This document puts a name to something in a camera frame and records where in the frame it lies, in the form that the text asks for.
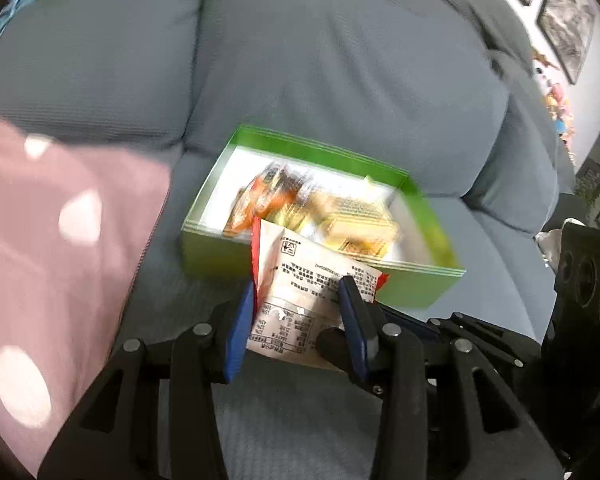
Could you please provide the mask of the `red white snack packet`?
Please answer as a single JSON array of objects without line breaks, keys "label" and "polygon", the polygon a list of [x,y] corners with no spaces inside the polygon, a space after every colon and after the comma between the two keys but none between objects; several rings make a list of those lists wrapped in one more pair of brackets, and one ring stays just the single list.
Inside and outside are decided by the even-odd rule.
[{"label": "red white snack packet", "polygon": [[316,351],[317,336],[342,326],[338,283],[350,275],[372,302],[388,276],[277,224],[251,230],[256,308],[247,349],[273,360],[333,370]]}]

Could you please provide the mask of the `cream plush pillow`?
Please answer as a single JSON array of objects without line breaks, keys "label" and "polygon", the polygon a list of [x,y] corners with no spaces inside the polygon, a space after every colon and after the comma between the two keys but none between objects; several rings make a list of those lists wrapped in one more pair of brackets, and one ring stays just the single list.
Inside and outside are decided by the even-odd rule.
[{"label": "cream plush pillow", "polygon": [[552,229],[548,232],[539,232],[534,239],[542,252],[545,265],[557,272],[560,253],[562,252],[562,229],[567,224],[575,224],[576,226],[584,226],[584,223],[576,218],[567,218],[562,222],[562,226],[558,229]]}]

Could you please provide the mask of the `green cardboard box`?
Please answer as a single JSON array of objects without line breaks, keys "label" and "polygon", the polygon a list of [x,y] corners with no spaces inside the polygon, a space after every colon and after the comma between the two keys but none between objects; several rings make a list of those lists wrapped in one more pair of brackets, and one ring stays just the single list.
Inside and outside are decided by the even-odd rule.
[{"label": "green cardboard box", "polygon": [[243,278],[253,221],[294,231],[379,270],[379,299],[426,309],[465,274],[411,176],[316,141],[239,126],[181,227],[186,272]]}]

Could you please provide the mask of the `scallion cracker packet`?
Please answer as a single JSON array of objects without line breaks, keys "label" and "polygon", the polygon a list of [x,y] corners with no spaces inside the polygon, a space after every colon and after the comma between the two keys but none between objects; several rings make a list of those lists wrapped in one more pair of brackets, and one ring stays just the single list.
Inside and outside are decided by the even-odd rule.
[{"label": "scallion cracker packet", "polygon": [[400,237],[398,224],[383,204],[344,197],[329,204],[320,231],[332,250],[376,259],[384,258]]}]

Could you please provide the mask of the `pink polka dot blanket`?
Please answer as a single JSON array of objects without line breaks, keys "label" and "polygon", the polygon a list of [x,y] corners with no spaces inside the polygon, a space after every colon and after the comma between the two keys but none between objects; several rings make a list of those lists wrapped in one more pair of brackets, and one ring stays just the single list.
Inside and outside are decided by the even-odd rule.
[{"label": "pink polka dot blanket", "polygon": [[108,359],[170,181],[0,118],[0,437],[29,474]]}]

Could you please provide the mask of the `orange panda snack packet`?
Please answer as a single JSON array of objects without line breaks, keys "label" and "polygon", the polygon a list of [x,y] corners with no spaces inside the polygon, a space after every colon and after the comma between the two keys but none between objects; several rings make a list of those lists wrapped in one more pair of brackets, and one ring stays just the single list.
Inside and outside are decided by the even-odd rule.
[{"label": "orange panda snack packet", "polygon": [[316,222],[314,192],[310,178],[272,162],[238,191],[223,234],[235,237],[250,231],[256,219],[301,233]]}]

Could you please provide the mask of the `row of plush toys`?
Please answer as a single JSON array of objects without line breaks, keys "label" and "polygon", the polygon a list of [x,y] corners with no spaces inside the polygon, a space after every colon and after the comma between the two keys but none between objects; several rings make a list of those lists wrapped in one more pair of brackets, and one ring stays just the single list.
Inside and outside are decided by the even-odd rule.
[{"label": "row of plush toys", "polygon": [[576,127],[570,99],[562,85],[562,69],[535,48],[532,49],[532,63],[534,80],[540,88],[557,136],[565,144],[570,162],[575,165],[576,154],[573,153],[572,144]]}]

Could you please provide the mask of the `grey fabric sofa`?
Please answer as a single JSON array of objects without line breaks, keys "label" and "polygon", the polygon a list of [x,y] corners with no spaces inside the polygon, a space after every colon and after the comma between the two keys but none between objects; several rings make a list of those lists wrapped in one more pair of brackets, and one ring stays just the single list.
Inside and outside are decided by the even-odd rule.
[{"label": "grey fabric sofa", "polygon": [[[202,321],[242,284],[188,274],[181,226],[237,127],[407,172],[465,274],[460,311],[541,339],[553,275],[534,237],[573,179],[506,0],[33,0],[0,39],[0,118],[170,168],[114,348]],[[0,478],[34,478],[0,437]]]}]

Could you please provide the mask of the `framed ink painting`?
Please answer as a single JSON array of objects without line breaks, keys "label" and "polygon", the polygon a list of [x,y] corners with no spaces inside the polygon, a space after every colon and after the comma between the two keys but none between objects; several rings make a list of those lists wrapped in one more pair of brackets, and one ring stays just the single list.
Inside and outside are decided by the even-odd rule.
[{"label": "framed ink painting", "polygon": [[570,84],[580,77],[595,19],[594,0],[543,0],[538,26]]}]

